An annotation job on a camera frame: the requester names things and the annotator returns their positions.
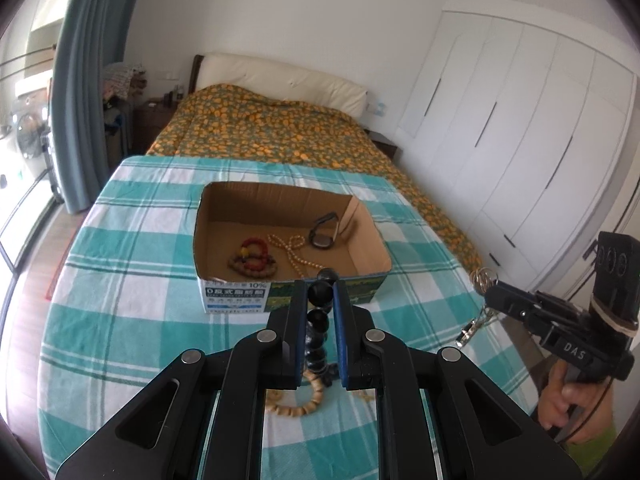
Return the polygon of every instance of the orange floral duvet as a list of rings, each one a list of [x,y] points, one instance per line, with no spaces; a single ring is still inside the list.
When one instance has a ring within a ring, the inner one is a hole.
[[[420,212],[466,270],[481,266],[462,231],[375,147],[353,118],[338,110],[213,85],[180,104],[147,154],[303,164],[382,176]]]

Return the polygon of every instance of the cabinet handle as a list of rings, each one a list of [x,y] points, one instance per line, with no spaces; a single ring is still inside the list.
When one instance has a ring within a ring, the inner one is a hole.
[[[564,160],[564,156],[566,155],[566,152],[569,151],[569,146],[571,145],[572,140],[574,140],[574,136],[571,136],[571,139],[569,139],[569,142],[567,143],[566,148],[564,149],[564,152],[562,153],[562,156],[560,157],[560,161],[558,162],[558,165],[556,166],[553,174],[551,175],[551,178],[549,179],[549,182],[546,183],[545,189],[547,189],[549,187],[549,185],[551,184],[551,181],[556,176],[556,173],[558,172],[558,169],[560,168],[560,164],[562,164],[562,161]]]
[[[433,91],[433,94],[431,95],[431,99],[429,101],[429,104],[427,105],[427,111],[425,111],[425,113],[424,113],[425,117],[429,113],[429,108],[431,108],[431,103],[433,103],[433,99],[434,99],[434,97],[436,97],[436,93],[438,92],[438,88],[440,88],[440,83],[441,82],[442,82],[442,78],[438,79],[438,83],[436,85],[436,89]]]
[[[498,105],[498,101],[496,101],[494,103],[494,107],[491,108],[491,113],[489,114],[488,119],[486,120],[486,122],[484,123],[484,128],[482,129],[482,131],[480,132],[480,137],[478,137],[478,140],[476,140],[476,143],[474,145],[474,148],[478,147],[478,142],[480,142],[480,139],[482,139],[482,136],[484,135],[484,131],[486,130],[487,126],[489,125],[489,121],[491,120],[491,117],[493,116],[494,112],[495,112],[495,107],[497,107]]]
[[[514,244],[507,235],[502,235],[502,236],[504,236],[504,239],[509,242],[511,247],[513,247],[514,249],[516,248],[516,244]]]
[[[498,267],[501,267],[500,262],[496,260],[495,256],[493,256],[491,253],[489,253],[489,258],[491,258],[494,261],[494,264],[496,264]]]
[[[586,251],[584,251],[584,254],[582,255],[582,259],[585,262],[587,261],[587,258],[589,257],[589,255],[593,253],[593,251],[597,246],[598,246],[598,241],[594,240],[593,242],[591,242],[591,245],[589,246],[589,248]]]

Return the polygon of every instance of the box label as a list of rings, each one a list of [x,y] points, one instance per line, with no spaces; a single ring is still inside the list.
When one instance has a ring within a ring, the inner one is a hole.
[[[226,314],[264,312],[271,283],[201,282],[206,312]]]

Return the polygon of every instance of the teal plaid blanket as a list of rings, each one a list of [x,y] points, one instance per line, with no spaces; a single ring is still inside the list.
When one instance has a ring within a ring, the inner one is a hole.
[[[191,241],[202,187],[244,180],[352,194],[369,208],[393,269],[365,305],[376,326],[415,348],[451,344],[481,298],[420,215],[383,178],[212,158],[136,156],[105,186],[71,247],[47,319],[38,371],[38,416],[55,475],[105,421],[187,348],[231,348],[268,314],[206,314]],[[334,330],[329,358],[335,361]],[[500,323],[465,353],[524,410],[537,393]],[[286,392],[302,405],[310,387]],[[262,477],[288,480],[378,477],[376,410],[335,383],[301,418],[267,414]]]

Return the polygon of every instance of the wooden nightstand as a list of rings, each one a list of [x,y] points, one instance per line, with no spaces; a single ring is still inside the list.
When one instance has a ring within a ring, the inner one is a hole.
[[[162,101],[149,100],[133,111],[133,152],[144,155],[169,123],[177,105],[166,108]]]
[[[376,145],[376,148],[393,161],[396,156],[396,152],[398,151],[398,147],[382,134],[366,129],[364,131],[369,136],[369,139],[371,139],[371,141]]]

